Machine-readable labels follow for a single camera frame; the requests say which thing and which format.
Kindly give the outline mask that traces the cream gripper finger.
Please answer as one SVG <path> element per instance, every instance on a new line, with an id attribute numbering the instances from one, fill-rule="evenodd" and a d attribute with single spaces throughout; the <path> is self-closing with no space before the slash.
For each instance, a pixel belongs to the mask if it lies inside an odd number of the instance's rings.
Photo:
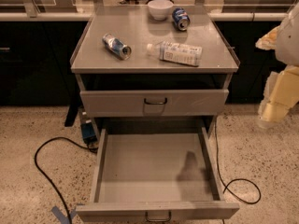
<path id="1" fill-rule="evenodd" d="M 289 108 L 285 105 L 270 104 L 262 100 L 258 109 L 257 124 L 263 129 L 278 125 L 288 114 Z"/>
<path id="2" fill-rule="evenodd" d="M 277 35 L 278 35 L 278 26 L 273 28 L 270 32 L 268 32 L 263 37 L 259 38 L 255 43 L 255 47 L 263 50 L 270 50 L 276 48 L 277 43 Z"/>

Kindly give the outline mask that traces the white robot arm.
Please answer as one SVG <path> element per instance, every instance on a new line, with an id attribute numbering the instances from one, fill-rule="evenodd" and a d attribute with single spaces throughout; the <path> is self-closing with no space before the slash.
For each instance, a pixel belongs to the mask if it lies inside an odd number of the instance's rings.
<path id="1" fill-rule="evenodd" d="M 273 49 L 276 59 L 286 64 L 283 71 L 271 72 L 266 80 L 258 109 L 258 125 L 266 129 L 281 122 L 299 102 L 299 3 L 255 46 Z"/>

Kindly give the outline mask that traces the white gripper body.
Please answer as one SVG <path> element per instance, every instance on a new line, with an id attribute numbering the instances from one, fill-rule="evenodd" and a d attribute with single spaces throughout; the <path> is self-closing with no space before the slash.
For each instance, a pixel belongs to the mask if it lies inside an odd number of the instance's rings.
<path id="1" fill-rule="evenodd" d="M 293 108 L 299 102 L 299 67 L 287 65 L 280 73 L 271 72 L 264 88 L 264 97 L 271 105 Z"/>

